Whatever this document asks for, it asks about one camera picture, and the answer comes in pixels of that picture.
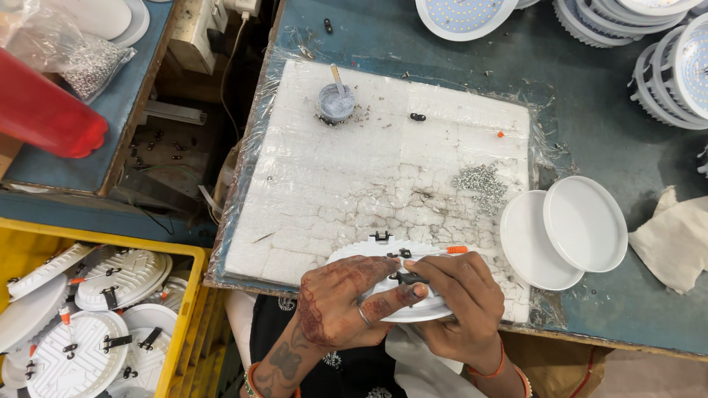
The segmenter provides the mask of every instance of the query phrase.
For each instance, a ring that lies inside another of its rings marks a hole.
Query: fingernail
[[[428,295],[428,286],[425,283],[416,283],[413,285],[413,295],[417,298],[425,297]]]

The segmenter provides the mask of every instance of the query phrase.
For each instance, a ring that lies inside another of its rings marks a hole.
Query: orange connector
[[[467,246],[450,246],[447,248],[447,254],[463,254],[467,253]]]

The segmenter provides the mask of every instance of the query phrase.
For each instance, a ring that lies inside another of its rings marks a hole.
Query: finger ring
[[[367,326],[371,326],[371,322],[369,322],[369,319],[366,319],[366,315],[364,315],[364,312],[361,310],[361,306],[359,307],[359,314],[361,315],[361,319],[364,319],[364,322],[366,322]]]

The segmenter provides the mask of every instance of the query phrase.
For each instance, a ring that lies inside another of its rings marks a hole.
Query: white foam sheet
[[[318,92],[332,80],[329,65],[287,61],[225,271],[299,285],[335,250],[388,230],[439,247],[481,248],[506,294],[504,319],[525,322],[530,289],[501,250],[502,212],[475,221],[479,193],[450,181],[496,162],[509,186],[505,199],[528,191],[528,109],[355,70],[340,75],[359,106],[332,127],[314,116]]]

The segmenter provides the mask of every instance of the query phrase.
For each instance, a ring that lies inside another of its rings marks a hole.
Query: hand
[[[424,283],[401,284],[372,295],[361,303],[371,323],[366,325],[357,299],[400,267],[397,258],[354,256],[306,272],[297,298],[297,318],[305,339],[324,353],[379,344],[394,326],[380,320],[428,295]]]
[[[504,313],[504,294],[479,254],[427,256],[418,262],[406,260],[404,267],[429,279],[457,318],[416,324],[430,351],[466,363],[483,375],[493,373],[501,363],[497,328]]]

